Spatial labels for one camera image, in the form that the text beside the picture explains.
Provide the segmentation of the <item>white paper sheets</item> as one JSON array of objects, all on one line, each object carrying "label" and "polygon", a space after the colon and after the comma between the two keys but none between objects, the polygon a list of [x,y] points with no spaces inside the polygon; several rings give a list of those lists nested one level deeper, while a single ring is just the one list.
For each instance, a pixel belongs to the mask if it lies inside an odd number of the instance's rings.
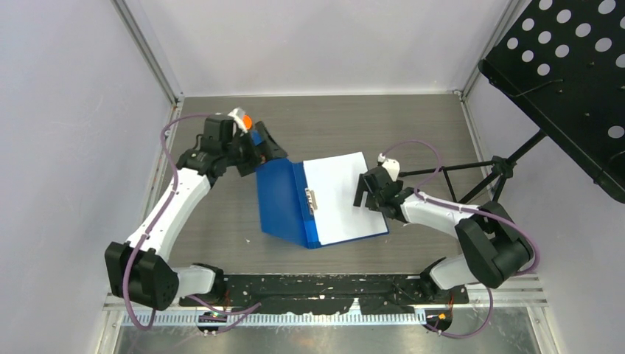
[{"label": "white paper sheets", "polygon": [[358,176],[368,170],[363,153],[306,160],[302,167],[318,205],[306,224],[313,248],[388,234],[380,212],[353,206]]}]

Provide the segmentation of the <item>metal folder clip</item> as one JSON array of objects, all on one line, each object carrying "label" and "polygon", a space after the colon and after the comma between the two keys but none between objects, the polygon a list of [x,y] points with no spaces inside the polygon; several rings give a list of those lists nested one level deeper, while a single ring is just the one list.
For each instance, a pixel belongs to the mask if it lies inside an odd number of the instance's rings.
[{"label": "metal folder clip", "polygon": [[310,188],[305,188],[304,193],[307,200],[308,210],[311,215],[315,214],[315,211],[318,209],[318,205],[315,198],[315,193]]}]

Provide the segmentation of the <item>blue plastic folder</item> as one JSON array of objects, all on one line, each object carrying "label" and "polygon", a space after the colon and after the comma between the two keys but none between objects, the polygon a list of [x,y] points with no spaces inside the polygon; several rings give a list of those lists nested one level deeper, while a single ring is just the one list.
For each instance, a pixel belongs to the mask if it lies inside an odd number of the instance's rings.
[{"label": "blue plastic folder", "polygon": [[255,169],[260,226],[268,235],[317,249],[311,246],[311,231],[306,227],[312,218],[304,193],[302,162],[287,157],[263,162]]}]

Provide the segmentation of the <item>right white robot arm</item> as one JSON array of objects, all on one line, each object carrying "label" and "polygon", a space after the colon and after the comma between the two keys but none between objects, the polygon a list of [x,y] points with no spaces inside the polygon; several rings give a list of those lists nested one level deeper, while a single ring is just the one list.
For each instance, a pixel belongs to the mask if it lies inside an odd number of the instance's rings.
[{"label": "right white robot arm", "polygon": [[419,274],[419,290],[429,302],[440,302],[450,290],[467,284],[498,288],[528,263],[539,259],[528,236],[499,203],[489,201],[475,206],[435,198],[404,187],[383,166],[359,175],[354,205],[457,239],[460,255],[443,257]]}]

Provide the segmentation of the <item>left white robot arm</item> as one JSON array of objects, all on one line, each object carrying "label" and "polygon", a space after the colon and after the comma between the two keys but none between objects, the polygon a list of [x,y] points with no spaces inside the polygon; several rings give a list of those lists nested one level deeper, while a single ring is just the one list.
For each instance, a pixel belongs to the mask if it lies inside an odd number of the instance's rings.
[{"label": "left white robot arm", "polygon": [[105,250],[111,293],[127,305],[163,311],[189,296],[220,304],[226,295],[223,270],[202,263],[173,268],[172,248],[195,207],[227,169],[245,177],[287,157],[266,124],[253,122],[240,108],[202,117],[195,145],[169,161],[172,179],[153,210],[125,242],[112,242]]}]

